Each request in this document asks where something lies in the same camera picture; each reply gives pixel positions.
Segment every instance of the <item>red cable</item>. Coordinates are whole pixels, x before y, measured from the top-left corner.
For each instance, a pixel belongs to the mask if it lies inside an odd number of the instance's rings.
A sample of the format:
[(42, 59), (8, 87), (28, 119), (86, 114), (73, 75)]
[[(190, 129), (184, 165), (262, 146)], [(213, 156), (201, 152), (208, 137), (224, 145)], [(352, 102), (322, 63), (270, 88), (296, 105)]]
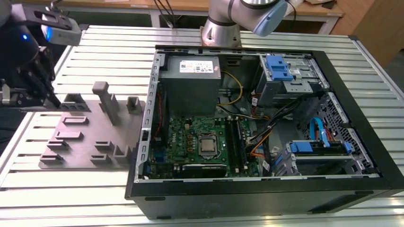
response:
[(156, 139), (156, 136), (160, 132), (160, 128), (161, 128), (161, 121), (162, 121), (162, 116), (161, 116), (161, 96), (160, 96), (160, 93), (157, 93), (157, 97), (158, 97), (158, 116), (160, 116), (160, 123), (158, 123), (158, 127), (157, 127), (157, 131), (156, 131), (156, 134), (153, 136), (153, 139), (152, 141)]

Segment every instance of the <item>green circuit board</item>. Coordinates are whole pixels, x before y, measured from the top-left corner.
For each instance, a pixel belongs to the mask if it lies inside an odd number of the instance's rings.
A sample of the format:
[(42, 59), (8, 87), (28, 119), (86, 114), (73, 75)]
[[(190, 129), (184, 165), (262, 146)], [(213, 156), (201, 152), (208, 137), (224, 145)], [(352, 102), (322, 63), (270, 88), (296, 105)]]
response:
[[(245, 139), (250, 136), (249, 122), (246, 120), (238, 122)], [(206, 158), (198, 154), (198, 136), (216, 137), (214, 156)], [(224, 164), (228, 166), (228, 177), (257, 176), (256, 162), (249, 162), (246, 169), (240, 170), (238, 173), (230, 171), (226, 147), (224, 118), (170, 118), (164, 163)]]

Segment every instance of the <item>yellow wire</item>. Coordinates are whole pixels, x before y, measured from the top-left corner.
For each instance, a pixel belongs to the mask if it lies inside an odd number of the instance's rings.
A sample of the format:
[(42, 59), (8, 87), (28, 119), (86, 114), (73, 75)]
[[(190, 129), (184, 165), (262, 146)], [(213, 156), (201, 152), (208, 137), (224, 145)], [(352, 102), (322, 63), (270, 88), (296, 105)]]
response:
[(237, 80), (237, 78), (236, 78), (229, 72), (226, 72), (226, 71), (221, 71), (221, 72), (225, 73), (228, 76), (230, 76), (230, 77), (234, 79), (234, 81), (237, 82), (238, 87), (240, 87), (240, 94), (238, 94), (238, 97), (237, 97), (233, 101), (230, 101), (229, 103), (217, 103), (217, 105), (230, 105), (230, 104), (233, 104), (236, 101), (238, 101), (240, 98), (241, 98), (241, 96), (242, 96), (242, 85), (241, 85), (240, 81)]

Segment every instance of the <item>motherboard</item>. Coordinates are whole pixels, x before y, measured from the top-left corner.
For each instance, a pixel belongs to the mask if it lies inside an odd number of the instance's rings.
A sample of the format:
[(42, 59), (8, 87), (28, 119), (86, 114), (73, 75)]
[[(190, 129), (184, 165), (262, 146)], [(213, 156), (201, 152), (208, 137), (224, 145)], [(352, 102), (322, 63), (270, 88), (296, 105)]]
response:
[(245, 147), (250, 136), (246, 119), (173, 117), (168, 126), (166, 147), (154, 151), (152, 173), (168, 178), (184, 178), (188, 173), (189, 177), (212, 178), (258, 175), (257, 162)]

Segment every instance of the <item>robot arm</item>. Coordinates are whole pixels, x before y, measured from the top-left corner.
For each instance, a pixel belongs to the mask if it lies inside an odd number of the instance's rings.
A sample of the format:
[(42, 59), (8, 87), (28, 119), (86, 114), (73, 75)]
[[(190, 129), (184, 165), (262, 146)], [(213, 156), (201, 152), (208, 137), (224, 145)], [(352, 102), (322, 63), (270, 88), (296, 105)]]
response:
[[(301, 2), (289, 1), (294, 7)], [(285, 13), (289, 14), (286, 9), (285, 0), (210, 0), (208, 20), (201, 32), (202, 44), (237, 47), (240, 26), (258, 36), (269, 35)]]
[(0, 107), (60, 109), (46, 45), (78, 45), (80, 38), (78, 25), (66, 16), (0, 0)]

